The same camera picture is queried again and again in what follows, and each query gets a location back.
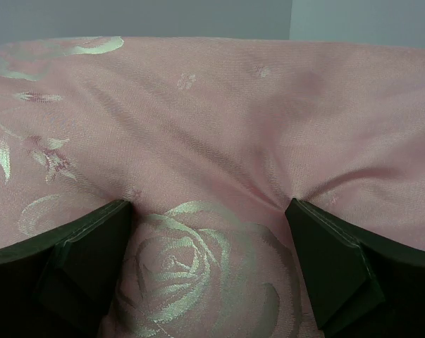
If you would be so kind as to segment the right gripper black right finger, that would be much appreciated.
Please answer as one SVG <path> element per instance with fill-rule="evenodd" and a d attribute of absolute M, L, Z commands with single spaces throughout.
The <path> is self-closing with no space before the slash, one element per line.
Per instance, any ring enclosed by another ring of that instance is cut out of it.
<path fill-rule="evenodd" d="M 325 337 L 425 337 L 425 251 L 293 199 L 285 216 Z"/>

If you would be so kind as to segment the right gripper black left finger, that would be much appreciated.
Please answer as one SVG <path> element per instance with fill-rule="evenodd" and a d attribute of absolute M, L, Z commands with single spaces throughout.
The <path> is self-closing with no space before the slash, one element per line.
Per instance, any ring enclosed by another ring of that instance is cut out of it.
<path fill-rule="evenodd" d="M 130 202 L 115 200 L 0 249 L 0 337 L 96 337 L 132 216 Z"/>

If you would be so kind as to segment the pink floral pillowcase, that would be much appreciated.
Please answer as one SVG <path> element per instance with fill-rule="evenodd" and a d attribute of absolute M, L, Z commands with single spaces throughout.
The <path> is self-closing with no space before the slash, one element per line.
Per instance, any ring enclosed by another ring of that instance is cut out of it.
<path fill-rule="evenodd" d="M 100 337 L 321 337 L 285 210 L 425 251 L 425 49 L 0 46 L 0 249 L 130 202 Z"/>

